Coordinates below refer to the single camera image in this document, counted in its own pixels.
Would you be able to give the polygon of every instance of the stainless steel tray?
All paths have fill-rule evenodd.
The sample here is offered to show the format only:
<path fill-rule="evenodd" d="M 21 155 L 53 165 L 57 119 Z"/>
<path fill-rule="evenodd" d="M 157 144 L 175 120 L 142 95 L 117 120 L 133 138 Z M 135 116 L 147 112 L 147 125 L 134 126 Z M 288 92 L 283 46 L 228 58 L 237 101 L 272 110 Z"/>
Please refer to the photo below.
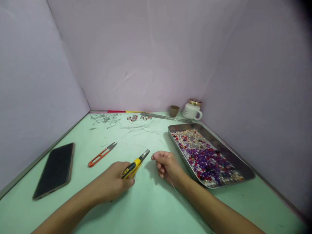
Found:
<path fill-rule="evenodd" d="M 189 164 L 189 162 L 187 161 L 187 159 L 185 158 L 183 152 L 181 151 L 181 149 L 179 148 L 177 142 L 175 141 L 175 139 L 172 136 L 172 133 L 174 132 L 179 132 L 179 131 L 185 131 L 185 130 L 194 130 L 197 131 L 198 133 L 200 133 L 204 138 L 207 139 L 207 141 L 209 141 L 210 145 L 213 146 L 213 148 L 218 149 L 221 154 L 226 158 L 227 161 L 229 161 L 237 171 L 239 171 L 239 173 L 244 177 L 243 181 L 238 181 L 238 182 L 232 182 L 230 184 L 227 185 L 222 185 L 222 186 L 218 186 L 218 187 L 209 187 L 206 186 L 205 184 L 202 183 L 202 181 L 196 176 L 195 172 L 193 171 L 191 165 Z M 218 188 L 223 188 L 226 186 L 230 186 L 233 184 L 238 184 L 238 183 L 243 183 L 245 181 L 251 180 L 253 178 L 255 178 L 255 173 L 253 172 L 253 170 L 245 163 L 243 162 L 238 155 L 236 155 L 233 151 L 231 151 L 227 146 L 225 146 L 222 142 L 220 142 L 217 138 L 215 138 L 210 132 L 209 130 L 205 129 L 202 125 L 200 124 L 194 124 L 194 123 L 188 123 L 188 124 L 179 124 L 179 125 L 170 125 L 168 127 L 168 132 L 169 132 L 169 137 L 170 139 L 173 141 L 173 144 L 175 145 L 175 147 L 177 148 L 184 164 L 186 165 L 187 169 L 189 170 L 191 177 L 193 178 L 193 180 L 195 180 L 197 183 L 199 183 L 200 185 L 209 188 L 209 189 L 218 189 Z"/>

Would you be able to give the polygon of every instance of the black smartphone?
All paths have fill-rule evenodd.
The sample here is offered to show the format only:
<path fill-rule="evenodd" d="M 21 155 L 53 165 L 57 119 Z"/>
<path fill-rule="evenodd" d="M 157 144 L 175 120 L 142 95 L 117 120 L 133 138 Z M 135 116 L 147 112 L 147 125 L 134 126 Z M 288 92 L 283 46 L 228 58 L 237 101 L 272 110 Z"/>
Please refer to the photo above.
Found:
<path fill-rule="evenodd" d="M 51 151 L 32 197 L 34 200 L 39 200 L 70 182 L 74 149 L 75 143 L 70 143 Z"/>

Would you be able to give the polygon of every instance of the hand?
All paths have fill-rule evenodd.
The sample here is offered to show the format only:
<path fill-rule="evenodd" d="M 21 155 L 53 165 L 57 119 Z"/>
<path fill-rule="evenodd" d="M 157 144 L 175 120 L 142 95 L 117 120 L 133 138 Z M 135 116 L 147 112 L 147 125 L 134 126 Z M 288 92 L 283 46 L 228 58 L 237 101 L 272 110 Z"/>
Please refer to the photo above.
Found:
<path fill-rule="evenodd" d="M 157 151 L 151 157 L 156 160 L 158 175 L 175 187 L 180 187 L 189 177 L 177 163 L 175 155 L 166 151 Z"/>
<path fill-rule="evenodd" d="M 122 179 L 123 171 L 130 165 L 129 162 L 115 162 L 107 170 L 83 188 L 82 192 L 95 205 L 112 201 L 122 192 L 134 185 L 134 179 Z"/>

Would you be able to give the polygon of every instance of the small cup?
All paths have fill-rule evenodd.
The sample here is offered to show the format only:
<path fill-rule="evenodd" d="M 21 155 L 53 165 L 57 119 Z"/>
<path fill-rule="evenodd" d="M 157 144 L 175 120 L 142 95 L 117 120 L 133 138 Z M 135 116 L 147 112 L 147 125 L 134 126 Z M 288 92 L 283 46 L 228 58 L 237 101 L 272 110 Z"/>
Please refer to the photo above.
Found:
<path fill-rule="evenodd" d="M 176 117 L 176 115 L 178 114 L 180 110 L 180 107 L 178 106 L 171 106 L 170 110 L 169 110 L 169 116 L 170 117 Z"/>

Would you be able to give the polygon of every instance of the metal wire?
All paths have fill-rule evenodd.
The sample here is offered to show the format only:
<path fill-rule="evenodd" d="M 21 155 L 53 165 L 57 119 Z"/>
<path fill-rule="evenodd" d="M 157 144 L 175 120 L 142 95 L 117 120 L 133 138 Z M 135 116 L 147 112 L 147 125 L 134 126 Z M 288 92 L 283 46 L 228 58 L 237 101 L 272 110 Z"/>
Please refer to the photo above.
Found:
<path fill-rule="evenodd" d="M 159 118 L 159 119 L 174 120 L 174 121 L 184 122 L 184 123 L 187 123 L 187 124 L 189 124 L 189 123 L 192 124 L 193 123 L 192 120 L 172 118 L 172 117 L 167 117 L 167 116 L 157 115 L 157 114 L 147 113 L 147 112 L 143 112 L 143 113 L 141 113 L 141 115 L 143 115 L 143 116 L 151 116 L 153 118 Z"/>

